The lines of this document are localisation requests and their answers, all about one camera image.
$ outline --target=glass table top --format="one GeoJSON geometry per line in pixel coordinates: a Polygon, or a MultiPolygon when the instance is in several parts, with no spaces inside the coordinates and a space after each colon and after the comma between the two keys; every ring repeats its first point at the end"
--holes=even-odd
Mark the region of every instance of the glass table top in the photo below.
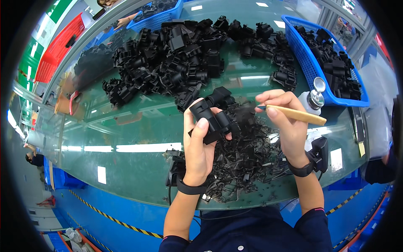
{"type": "MultiPolygon", "coordinates": [[[[281,15],[301,17],[287,2],[267,1],[267,6],[262,7],[249,0],[195,0],[184,3],[180,18],[196,21],[210,18],[215,21],[225,15],[230,21],[237,19],[250,27],[254,27],[255,23],[266,22],[275,31],[285,31],[281,15]],[[198,5],[202,5],[202,9],[191,10],[198,5]]],[[[100,44],[110,46],[137,36],[132,30],[121,29],[118,32],[100,44]]],[[[220,56],[225,60],[225,71],[220,78],[212,79],[209,85],[202,87],[200,97],[211,94],[216,87],[224,86],[232,92],[237,102],[242,102],[254,100],[257,94],[266,90],[282,88],[280,84],[268,80],[272,72],[278,69],[269,61],[241,59],[235,44],[230,42],[223,46],[220,56]]],[[[78,58],[72,61],[65,71],[71,72],[72,78],[80,76],[74,72],[77,71],[79,61],[78,58]]],[[[58,138],[58,145],[45,146],[44,153],[55,153],[59,168],[96,188],[139,202],[168,206],[164,198],[168,196],[165,179],[170,162],[162,153],[168,145],[180,146],[183,143],[183,115],[177,110],[174,98],[159,94],[138,94],[123,107],[112,109],[102,90],[102,81],[119,78],[118,69],[101,69],[105,64],[96,60],[87,65],[86,69],[91,75],[87,80],[90,81],[84,81],[84,85],[79,87],[82,92],[82,113],[79,117],[55,115],[51,122],[59,127],[48,134],[58,138]],[[98,167],[105,167],[106,184],[98,181],[98,167]]],[[[298,86],[294,93],[299,96],[309,91],[309,87],[298,64],[296,70],[298,86]]],[[[60,92],[67,91],[63,87],[60,89],[60,92]]],[[[273,126],[266,115],[259,116],[266,118],[267,124],[273,126]]],[[[347,108],[324,107],[321,116],[327,119],[327,123],[323,127],[309,125],[307,139],[322,135],[328,138],[329,152],[336,150],[338,153],[341,149],[338,155],[332,155],[334,160],[329,155],[328,171],[320,180],[324,187],[356,170],[367,158],[359,154],[347,108]]],[[[38,128],[44,130],[45,125],[42,123],[38,128]]],[[[293,176],[274,179],[266,184],[256,182],[256,185],[258,192],[235,194],[225,204],[201,200],[198,209],[248,208],[297,197],[293,176]]],[[[175,194],[176,189],[173,188],[172,196],[175,194]]]]}

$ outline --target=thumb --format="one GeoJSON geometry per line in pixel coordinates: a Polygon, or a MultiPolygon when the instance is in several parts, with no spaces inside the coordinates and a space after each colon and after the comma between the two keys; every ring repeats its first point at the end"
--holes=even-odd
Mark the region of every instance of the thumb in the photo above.
{"type": "Polygon", "coordinates": [[[196,150],[203,148],[203,139],[207,135],[209,123],[206,118],[201,118],[196,127],[192,131],[192,137],[190,140],[190,146],[196,150]]]}
{"type": "Polygon", "coordinates": [[[282,131],[290,132],[292,131],[292,124],[285,116],[285,114],[276,108],[268,108],[266,111],[267,116],[270,120],[282,131]]]}

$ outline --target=wrist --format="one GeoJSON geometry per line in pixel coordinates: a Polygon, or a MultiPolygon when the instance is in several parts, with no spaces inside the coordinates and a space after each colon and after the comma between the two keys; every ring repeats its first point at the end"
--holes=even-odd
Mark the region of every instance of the wrist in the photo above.
{"type": "Polygon", "coordinates": [[[310,162],[305,154],[296,158],[287,158],[287,161],[297,169],[303,168],[310,162]]]}
{"type": "Polygon", "coordinates": [[[192,175],[192,174],[185,174],[185,177],[183,178],[183,182],[185,185],[188,186],[200,186],[203,185],[204,182],[206,181],[207,176],[201,176],[201,175],[192,175]]]}

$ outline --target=glue bottle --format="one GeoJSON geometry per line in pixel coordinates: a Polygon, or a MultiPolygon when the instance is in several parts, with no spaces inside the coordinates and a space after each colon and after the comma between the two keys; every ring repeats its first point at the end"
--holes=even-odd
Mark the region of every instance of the glue bottle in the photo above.
{"type": "Polygon", "coordinates": [[[322,92],[326,89],[326,84],[321,77],[314,79],[314,89],[309,92],[303,92],[299,97],[299,101],[304,106],[306,112],[320,115],[320,108],[325,104],[322,92]]]}

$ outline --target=blue plastic basket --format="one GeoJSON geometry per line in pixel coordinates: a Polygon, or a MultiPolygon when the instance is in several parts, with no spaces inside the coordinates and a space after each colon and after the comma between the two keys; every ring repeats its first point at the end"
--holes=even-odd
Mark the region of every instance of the blue plastic basket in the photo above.
{"type": "MultiPolygon", "coordinates": [[[[316,31],[323,28],[315,23],[311,23],[304,19],[299,19],[297,17],[282,15],[281,19],[285,22],[285,37],[288,40],[288,43],[291,47],[291,50],[294,52],[295,56],[299,64],[301,65],[302,71],[305,74],[306,80],[308,82],[309,88],[314,89],[314,78],[321,77],[326,83],[326,90],[323,92],[323,97],[325,98],[325,105],[339,105],[339,106],[351,106],[351,107],[368,107],[370,105],[370,100],[365,90],[364,84],[361,80],[361,77],[354,66],[354,69],[351,71],[351,78],[358,81],[361,84],[361,100],[352,100],[352,99],[342,99],[337,98],[332,94],[330,90],[329,84],[326,81],[326,77],[319,66],[318,61],[314,57],[313,53],[309,49],[308,45],[305,43],[301,35],[297,32],[297,30],[293,27],[304,26],[307,31],[314,31],[316,36],[316,31]]],[[[333,34],[325,29],[325,31],[331,36],[334,44],[333,49],[339,53],[340,51],[344,51],[343,46],[340,42],[333,36],[333,34]]]]}
{"type": "Polygon", "coordinates": [[[154,16],[148,17],[137,23],[134,23],[133,20],[130,21],[130,23],[127,25],[127,29],[130,28],[136,32],[140,32],[143,28],[150,29],[151,31],[159,30],[161,29],[161,24],[163,22],[170,22],[172,19],[178,19],[181,15],[182,9],[183,0],[178,0],[175,7],[170,10],[155,14],[154,16]]]}

